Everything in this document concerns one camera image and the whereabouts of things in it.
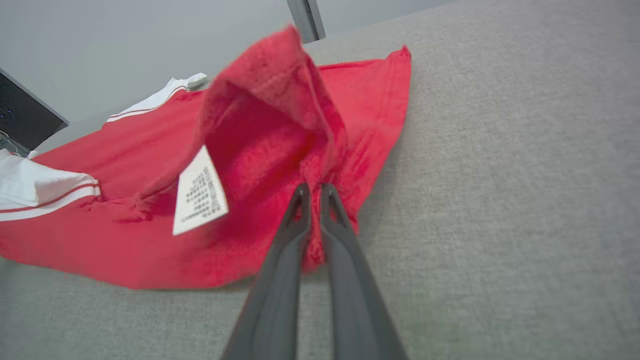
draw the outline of clothing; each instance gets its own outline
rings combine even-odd
[[[293,189],[307,182],[311,270],[324,261],[320,185],[335,185],[357,229],[404,123],[410,66],[404,47],[386,60],[316,67],[295,29],[267,37],[207,90],[178,89],[153,111],[37,156],[48,167],[91,174],[102,198],[0,221],[0,254],[130,288],[220,286],[259,269]],[[203,152],[228,213],[173,235],[176,205],[186,202],[179,183]]]

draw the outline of white label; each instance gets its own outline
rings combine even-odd
[[[180,174],[173,235],[182,234],[228,213],[225,191],[206,146]]]

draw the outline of white stripe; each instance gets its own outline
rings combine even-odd
[[[68,194],[67,196],[56,202],[52,202],[51,204],[42,206],[40,208],[14,211],[11,213],[0,213],[0,222],[39,217],[41,215],[52,213],[53,211],[56,211],[63,206],[69,205],[71,202],[74,202],[77,199],[83,198],[85,196],[98,196],[99,192],[100,188],[94,186],[86,186]]]
[[[205,74],[202,74],[201,72],[191,76],[188,79],[176,80],[174,78],[171,78],[171,80],[169,80],[169,82],[160,91],[140,101],[138,104],[130,106],[126,110],[110,116],[107,122],[114,122],[124,117],[140,115],[153,111],[162,106],[165,102],[167,102],[167,100],[171,99],[171,97],[176,92],[178,92],[178,90],[188,90],[190,88],[195,88],[197,86],[200,86],[205,81],[207,81],[207,76]]]

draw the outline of white fabric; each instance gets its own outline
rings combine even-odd
[[[169,82],[166,84],[162,90],[156,92],[155,94],[147,97],[142,100],[138,104],[128,107],[126,110],[121,111],[120,113],[114,114],[109,117],[107,122],[117,121],[124,117],[144,114],[146,112],[157,109],[162,104],[164,104],[168,99],[171,98],[178,90],[189,90],[192,88],[196,88],[202,85],[207,80],[207,75],[199,72],[191,76],[188,79],[180,79],[176,80],[171,78]]]
[[[0,221],[50,213],[82,196],[99,195],[91,175],[56,170],[0,150]]]

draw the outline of red stripe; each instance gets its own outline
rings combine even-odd
[[[112,115],[112,116],[110,116],[110,117],[109,117],[109,119],[111,119],[112,117],[121,117],[121,116],[124,116],[124,115],[126,115],[126,114],[130,114],[130,113],[137,113],[137,112],[139,112],[139,111],[151,111],[151,110],[158,109],[160,106],[162,106],[162,105],[166,104],[166,102],[167,102],[167,101],[169,101],[169,99],[171,99],[171,96],[174,96],[174,95],[175,95],[175,93],[177,93],[177,92],[178,92],[178,90],[185,90],[185,91],[186,91],[186,90],[187,90],[187,88],[186,88],[186,86],[180,86],[180,87],[177,87],[177,88],[173,89],[173,91],[171,92],[171,94],[169,94],[169,97],[167,97],[167,98],[166,98],[166,100],[165,100],[162,104],[160,104],[160,105],[156,106],[155,108],[151,108],[151,109],[139,109],[139,110],[130,110],[130,111],[127,111],[127,112],[125,112],[125,113],[119,113],[119,114],[116,114],[116,115]]]
[[[63,194],[63,195],[61,195],[61,196],[59,196],[59,197],[57,197],[57,198],[55,198],[55,199],[53,199],[53,200],[51,200],[51,201],[47,201],[47,202],[45,202],[45,203],[43,203],[43,204],[39,204],[38,206],[28,206],[28,207],[26,207],[26,208],[0,210],[0,214],[3,214],[3,213],[16,213],[16,212],[18,212],[18,211],[25,211],[25,210],[31,210],[31,209],[41,208],[41,207],[43,207],[43,206],[47,206],[47,205],[53,204],[53,203],[54,203],[54,202],[56,202],[56,201],[62,200],[64,197],[66,197],[67,195],[71,194],[72,192],[74,192],[74,191],[76,191],[76,190],[78,190],[78,189],[86,188],[87,186],[94,186],[94,187],[98,187],[98,186],[100,186],[100,185],[99,185],[99,184],[82,184],[82,185],[76,186],[75,188],[73,188],[73,189],[71,189],[71,190],[67,191],[66,193],[64,193],[64,194]]]

